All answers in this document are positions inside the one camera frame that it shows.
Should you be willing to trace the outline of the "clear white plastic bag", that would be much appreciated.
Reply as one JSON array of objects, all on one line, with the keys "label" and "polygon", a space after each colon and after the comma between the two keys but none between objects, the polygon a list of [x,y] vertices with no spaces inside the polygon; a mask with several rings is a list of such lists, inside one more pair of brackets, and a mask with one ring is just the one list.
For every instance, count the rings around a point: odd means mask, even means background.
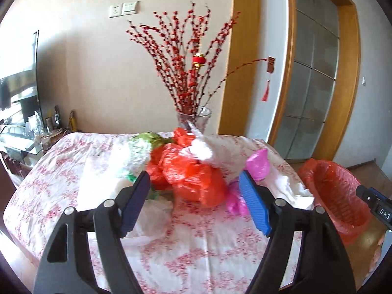
[{"label": "clear white plastic bag", "polygon": [[189,147],[189,152],[194,155],[198,161],[218,167],[222,163],[221,147],[213,140],[211,136],[204,136],[196,126],[187,121],[191,133],[195,136]]}]

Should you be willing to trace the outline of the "light green paw-print bag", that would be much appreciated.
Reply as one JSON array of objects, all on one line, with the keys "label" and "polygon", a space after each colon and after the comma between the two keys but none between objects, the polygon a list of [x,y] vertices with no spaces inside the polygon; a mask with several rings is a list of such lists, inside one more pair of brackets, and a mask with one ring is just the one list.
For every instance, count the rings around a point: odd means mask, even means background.
[{"label": "light green paw-print bag", "polygon": [[172,138],[162,137],[161,135],[152,131],[143,132],[138,135],[135,135],[133,136],[133,138],[131,138],[131,141],[135,143],[148,143],[150,144],[152,150],[173,142]]}]

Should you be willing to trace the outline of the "small red lantern ornament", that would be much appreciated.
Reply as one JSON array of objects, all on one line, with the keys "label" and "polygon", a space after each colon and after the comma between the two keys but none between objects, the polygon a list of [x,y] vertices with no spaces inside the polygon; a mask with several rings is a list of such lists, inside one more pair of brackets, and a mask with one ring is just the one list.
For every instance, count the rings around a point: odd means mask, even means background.
[{"label": "small red lantern ornament", "polygon": [[206,58],[203,54],[196,53],[192,57],[192,63],[193,63],[194,67],[200,68],[201,66],[203,66],[206,63]]}]

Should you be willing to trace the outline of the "red berry branch bouquet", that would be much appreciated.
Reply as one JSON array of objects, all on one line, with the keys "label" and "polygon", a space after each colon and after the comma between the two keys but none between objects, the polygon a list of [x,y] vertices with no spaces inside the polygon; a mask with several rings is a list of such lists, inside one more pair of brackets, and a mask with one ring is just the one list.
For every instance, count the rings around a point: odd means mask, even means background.
[{"label": "red berry branch bouquet", "polygon": [[[240,13],[231,16],[215,37],[203,48],[211,20],[211,9],[205,13],[196,13],[196,3],[190,2],[190,8],[184,18],[178,11],[155,11],[156,25],[134,24],[129,22],[126,33],[129,40],[142,46],[151,56],[158,77],[169,92],[177,112],[193,115],[202,105],[207,105],[218,92],[228,77],[246,66],[266,62],[267,58],[254,59],[237,66],[218,82],[214,90],[209,90],[209,80],[217,65],[218,58],[236,25]],[[206,63],[200,68],[193,66],[192,57],[201,53]]]}]

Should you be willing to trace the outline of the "glass tv stand clutter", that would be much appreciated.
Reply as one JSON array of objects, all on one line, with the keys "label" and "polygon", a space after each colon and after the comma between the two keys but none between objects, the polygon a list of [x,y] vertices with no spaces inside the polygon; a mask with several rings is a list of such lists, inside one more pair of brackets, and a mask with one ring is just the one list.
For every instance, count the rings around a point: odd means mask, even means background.
[{"label": "glass tv stand clutter", "polygon": [[78,130],[75,111],[71,111],[65,121],[58,107],[46,118],[42,118],[40,111],[34,111],[24,122],[22,111],[19,110],[1,119],[1,153],[4,158],[30,167],[57,141]]}]

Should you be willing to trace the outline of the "large red plastic bag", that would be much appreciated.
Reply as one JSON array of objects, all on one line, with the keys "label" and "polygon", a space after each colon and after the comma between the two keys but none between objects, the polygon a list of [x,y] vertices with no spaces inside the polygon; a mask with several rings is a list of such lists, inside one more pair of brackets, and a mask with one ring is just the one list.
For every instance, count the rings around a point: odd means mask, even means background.
[{"label": "large red plastic bag", "polygon": [[220,169],[202,163],[175,143],[153,149],[146,171],[154,189],[171,190],[176,197],[204,207],[218,206],[227,198]]}]

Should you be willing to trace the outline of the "white foam wrap bag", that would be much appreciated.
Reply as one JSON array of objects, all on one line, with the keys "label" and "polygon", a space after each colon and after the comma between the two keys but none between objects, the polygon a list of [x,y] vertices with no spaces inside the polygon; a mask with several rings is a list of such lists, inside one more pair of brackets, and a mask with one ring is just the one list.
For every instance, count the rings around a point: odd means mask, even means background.
[{"label": "white foam wrap bag", "polygon": [[123,247],[142,247],[162,238],[170,226],[172,211],[173,202],[151,188],[134,229],[121,239]]}]

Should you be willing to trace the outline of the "red fu tassel ornament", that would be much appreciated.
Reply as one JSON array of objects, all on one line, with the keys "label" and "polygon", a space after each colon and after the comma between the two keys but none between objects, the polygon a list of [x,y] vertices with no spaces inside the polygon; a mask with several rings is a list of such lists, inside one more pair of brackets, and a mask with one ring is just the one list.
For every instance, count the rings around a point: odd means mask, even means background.
[{"label": "red fu tassel ornament", "polygon": [[267,62],[267,68],[266,68],[266,73],[267,73],[267,81],[266,81],[266,89],[264,91],[264,94],[262,96],[262,101],[267,102],[269,99],[269,93],[270,93],[270,79],[271,75],[274,73],[274,65],[275,65],[275,58],[269,56],[266,59]]}]

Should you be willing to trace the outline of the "small red knotted bag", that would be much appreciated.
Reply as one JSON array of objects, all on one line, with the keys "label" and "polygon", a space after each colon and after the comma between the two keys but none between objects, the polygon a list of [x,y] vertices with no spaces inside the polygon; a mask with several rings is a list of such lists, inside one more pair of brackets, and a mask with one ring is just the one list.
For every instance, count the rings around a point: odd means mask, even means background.
[{"label": "small red knotted bag", "polygon": [[173,142],[176,145],[179,145],[181,147],[188,147],[192,144],[192,141],[195,139],[195,136],[193,134],[189,134],[185,129],[183,128],[176,128],[173,132]]}]

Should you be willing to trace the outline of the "magenta plastic bag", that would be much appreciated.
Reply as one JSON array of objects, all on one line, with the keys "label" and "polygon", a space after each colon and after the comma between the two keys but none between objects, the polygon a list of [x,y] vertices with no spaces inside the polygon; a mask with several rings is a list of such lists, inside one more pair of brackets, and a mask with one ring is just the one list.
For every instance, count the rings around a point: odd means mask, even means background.
[{"label": "magenta plastic bag", "polygon": [[[268,150],[261,149],[253,153],[245,163],[245,170],[250,173],[254,181],[264,180],[270,172],[270,161]],[[235,179],[229,184],[226,201],[227,210],[234,216],[247,216],[249,210],[239,188],[239,179]]]}]

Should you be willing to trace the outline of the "flat screen television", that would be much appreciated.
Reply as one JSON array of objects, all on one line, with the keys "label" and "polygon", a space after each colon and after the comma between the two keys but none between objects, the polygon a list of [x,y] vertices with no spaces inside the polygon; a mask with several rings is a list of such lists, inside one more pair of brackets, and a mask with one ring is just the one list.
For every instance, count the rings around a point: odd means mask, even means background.
[{"label": "flat screen television", "polygon": [[24,126],[41,116],[38,92],[39,32],[1,44],[1,124]]}]

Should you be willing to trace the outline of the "glass vase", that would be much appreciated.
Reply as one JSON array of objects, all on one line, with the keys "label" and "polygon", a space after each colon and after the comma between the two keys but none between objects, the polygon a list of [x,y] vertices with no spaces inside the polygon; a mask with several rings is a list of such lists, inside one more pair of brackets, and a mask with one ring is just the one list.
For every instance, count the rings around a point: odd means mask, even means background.
[{"label": "glass vase", "polygon": [[188,133],[195,128],[203,134],[211,115],[212,111],[209,108],[200,106],[193,115],[177,112],[177,119],[179,127],[185,129]]}]

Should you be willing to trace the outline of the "floral white red tablecloth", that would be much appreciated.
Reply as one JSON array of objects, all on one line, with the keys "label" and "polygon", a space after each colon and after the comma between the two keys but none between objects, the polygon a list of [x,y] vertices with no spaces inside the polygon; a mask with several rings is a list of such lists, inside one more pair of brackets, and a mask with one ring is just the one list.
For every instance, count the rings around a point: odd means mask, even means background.
[{"label": "floral white red tablecloth", "polygon": [[[11,197],[5,225],[17,245],[38,264],[63,210],[95,208],[128,184],[126,175],[145,168],[151,146],[135,135],[73,133],[33,167]],[[302,183],[295,170],[263,140],[211,135],[221,147],[227,183],[246,160],[268,150],[271,168]],[[250,216],[231,215],[225,205],[206,208],[173,200],[170,226],[142,247],[123,247],[145,293],[244,293],[268,243]]]}]

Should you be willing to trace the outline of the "white wall switch socket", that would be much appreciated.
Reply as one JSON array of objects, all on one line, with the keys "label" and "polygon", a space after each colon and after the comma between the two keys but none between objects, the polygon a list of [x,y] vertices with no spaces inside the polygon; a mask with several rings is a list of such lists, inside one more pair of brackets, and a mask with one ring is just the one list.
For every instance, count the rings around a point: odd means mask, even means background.
[{"label": "white wall switch socket", "polygon": [[121,17],[137,13],[139,1],[111,5],[108,8],[108,17]]}]

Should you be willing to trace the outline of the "frosted glass sliding door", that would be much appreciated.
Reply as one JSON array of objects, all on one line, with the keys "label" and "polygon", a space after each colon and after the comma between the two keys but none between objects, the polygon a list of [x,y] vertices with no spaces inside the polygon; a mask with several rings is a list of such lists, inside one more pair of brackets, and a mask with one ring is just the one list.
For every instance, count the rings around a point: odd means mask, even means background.
[{"label": "frosted glass sliding door", "polygon": [[275,149],[289,161],[310,158],[333,97],[340,33],[331,0],[296,0],[296,48]]}]

